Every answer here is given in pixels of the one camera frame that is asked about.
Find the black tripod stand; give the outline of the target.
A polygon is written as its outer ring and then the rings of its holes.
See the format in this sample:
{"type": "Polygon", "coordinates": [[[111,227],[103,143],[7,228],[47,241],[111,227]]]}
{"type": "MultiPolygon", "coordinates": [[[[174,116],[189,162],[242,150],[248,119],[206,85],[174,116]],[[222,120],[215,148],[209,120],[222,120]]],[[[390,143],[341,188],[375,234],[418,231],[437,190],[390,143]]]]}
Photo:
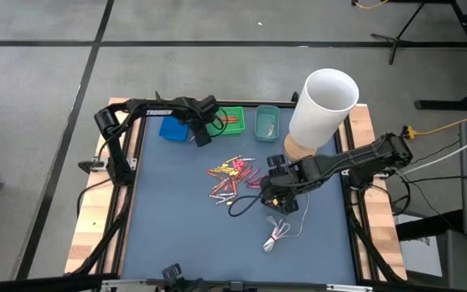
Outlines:
{"type": "Polygon", "coordinates": [[[392,48],[391,48],[391,51],[390,51],[390,54],[389,54],[389,57],[388,57],[388,64],[389,65],[392,65],[394,63],[394,59],[395,59],[396,51],[397,51],[398,47],[400,45],[407,45],[407,44],[410,43],[410,41],[405,41],[405,40],[402,40],[401,38],[402,38],[403,34],[405,33],[405,31],[410,26],[410,24],[414,21],[414,19],[416,18],[416,16],[420,12],[420,10],[425,6],[425,4],[426,4],[425,2],[421,2],[419,4],[419,7],[411,15],[411,17],[409,18],[409,20],[407,21],[405,26],[400,30],[400,32],[395,37],[384,36],[384,35],[380,35],[380,34],[376,34],[376,33],[371,34],[371,37],[373,37],[375,39],[380,39],[380,40],[383,40],[383,41],[385,41],[387,43],[392,43],[392,48]]]}

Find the black furniture foot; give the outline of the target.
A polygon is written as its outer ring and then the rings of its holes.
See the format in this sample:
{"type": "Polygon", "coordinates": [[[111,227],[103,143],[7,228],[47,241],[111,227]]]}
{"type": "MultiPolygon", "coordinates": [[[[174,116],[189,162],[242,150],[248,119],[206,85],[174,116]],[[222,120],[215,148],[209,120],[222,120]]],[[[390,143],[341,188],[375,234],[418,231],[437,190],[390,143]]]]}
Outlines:
{"type": "Polygon", "coordinates": [[[417,238],[437,236],[444,234],[447,230],[464,232],[463,210],[442,213],[433,217],[425,217],[416,221],[409,221],[396,225],[398,240],[408,241],[417,238]]]}

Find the silver metal bracket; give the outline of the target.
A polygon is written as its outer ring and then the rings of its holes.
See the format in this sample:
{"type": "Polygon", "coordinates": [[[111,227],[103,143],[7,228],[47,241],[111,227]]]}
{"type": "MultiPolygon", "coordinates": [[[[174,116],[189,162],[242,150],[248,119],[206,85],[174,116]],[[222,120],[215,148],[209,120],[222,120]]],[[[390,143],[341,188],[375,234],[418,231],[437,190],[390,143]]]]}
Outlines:
{"type": "Polygon", "coordinates": [[[373,288],[368,286],[347,286],[335,284],[327,284],[326,290],[334,292],[374,292],[373,288]]]}
{"type": "Polygon", "coordinates": [[[106,280],[98,292],[151,292],[145,280],[106,280]]]}

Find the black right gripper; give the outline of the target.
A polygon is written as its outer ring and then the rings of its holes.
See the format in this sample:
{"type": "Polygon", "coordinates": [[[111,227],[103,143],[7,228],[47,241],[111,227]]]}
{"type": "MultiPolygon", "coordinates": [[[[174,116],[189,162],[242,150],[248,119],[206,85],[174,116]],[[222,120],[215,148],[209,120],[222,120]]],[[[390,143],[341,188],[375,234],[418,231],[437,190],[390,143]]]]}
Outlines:
{"type": "Polygon", "coordinates": [[[295,187],[301,182],[297,167],[300,161],[301,159],[288,163],[283,154],[268,157],[268,175],[262,179],[260,184],[262,191],[261,199],[291,195],[296,199],[297,193],[295,187]]]}

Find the dark grey bin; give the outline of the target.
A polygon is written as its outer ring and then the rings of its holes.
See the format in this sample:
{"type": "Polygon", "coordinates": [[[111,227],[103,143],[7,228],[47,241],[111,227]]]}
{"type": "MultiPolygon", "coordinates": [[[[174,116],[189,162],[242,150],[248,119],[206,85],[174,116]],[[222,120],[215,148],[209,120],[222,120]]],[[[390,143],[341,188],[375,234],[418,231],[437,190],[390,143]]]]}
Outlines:
{"type": "Polygon", "coordinates": [[[438,237],[443,287],[467,290],[467,235],[447,230],[438,237]]]}

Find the black unidentified device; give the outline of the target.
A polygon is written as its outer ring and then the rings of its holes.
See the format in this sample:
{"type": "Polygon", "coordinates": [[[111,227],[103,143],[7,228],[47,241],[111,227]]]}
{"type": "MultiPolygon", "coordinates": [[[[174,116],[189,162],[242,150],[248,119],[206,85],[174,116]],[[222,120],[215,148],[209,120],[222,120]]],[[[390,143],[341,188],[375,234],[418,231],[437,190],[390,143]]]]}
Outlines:
{"type": "Polygon", "coordinates": [[[182,277],[179,264],[172,264],[162,270],[164,280],[160,290],[163,292],[207,292],[207,287],[202,278],[186,280],[182,277]]]}

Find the green plastic basket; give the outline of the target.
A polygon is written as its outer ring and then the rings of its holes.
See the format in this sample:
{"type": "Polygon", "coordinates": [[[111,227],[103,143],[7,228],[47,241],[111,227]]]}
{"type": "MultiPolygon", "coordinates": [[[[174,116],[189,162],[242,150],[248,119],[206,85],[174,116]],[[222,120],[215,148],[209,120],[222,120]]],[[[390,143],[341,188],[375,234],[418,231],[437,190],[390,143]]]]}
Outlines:
{"type": "Polygon", "coordinates": [[[211,136],[218,135],[237,135],[245,130],[244,111],[240,106],[236,107],[221,107],[215,114],[215,118],[207,125],[208,133],[211,136]],[[236,116],[239,122],[227,123],[222,122],[221,117],[236,116]]]}

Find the blue plastic basket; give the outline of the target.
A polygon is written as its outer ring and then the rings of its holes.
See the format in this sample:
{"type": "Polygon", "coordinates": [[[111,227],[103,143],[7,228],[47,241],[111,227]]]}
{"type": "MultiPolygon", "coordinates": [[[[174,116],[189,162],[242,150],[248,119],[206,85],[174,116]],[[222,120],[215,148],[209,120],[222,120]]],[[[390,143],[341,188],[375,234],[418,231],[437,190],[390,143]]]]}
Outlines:
{"type": "Polygon", "coordinates": [[[189,133],[189,127],[182,125],[174,117],[163,117],[159,136],[173,142],[185,142],[189,133]]]}

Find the black plastic basket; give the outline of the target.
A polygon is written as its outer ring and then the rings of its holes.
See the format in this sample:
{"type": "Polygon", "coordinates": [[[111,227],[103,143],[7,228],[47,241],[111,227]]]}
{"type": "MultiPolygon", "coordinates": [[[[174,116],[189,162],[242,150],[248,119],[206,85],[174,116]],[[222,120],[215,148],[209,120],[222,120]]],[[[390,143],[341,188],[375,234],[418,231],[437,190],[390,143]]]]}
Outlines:
{"type": "Polygon", "coordinates": [[[289,215],[290,213],[294,213],[299,210],[298,201],[293,195],[274,197],[271,199],[262,198],[261,203],[284,215],[289,215]]]}

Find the teal plastic bin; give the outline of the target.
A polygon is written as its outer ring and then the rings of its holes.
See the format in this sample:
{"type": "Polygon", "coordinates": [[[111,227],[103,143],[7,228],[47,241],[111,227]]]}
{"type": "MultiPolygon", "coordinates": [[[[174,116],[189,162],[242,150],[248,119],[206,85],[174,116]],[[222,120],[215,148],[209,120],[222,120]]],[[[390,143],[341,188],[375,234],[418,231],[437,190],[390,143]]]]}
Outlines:
{"type": "Polygon", "coordinates": [[[260,105],[255,112],[255,138],[261,142],[274,142],[280,135],[280,110],[272,105],[260,105]],[[272,137],[267,137],[268,128],[275,123],[272,137]]]}

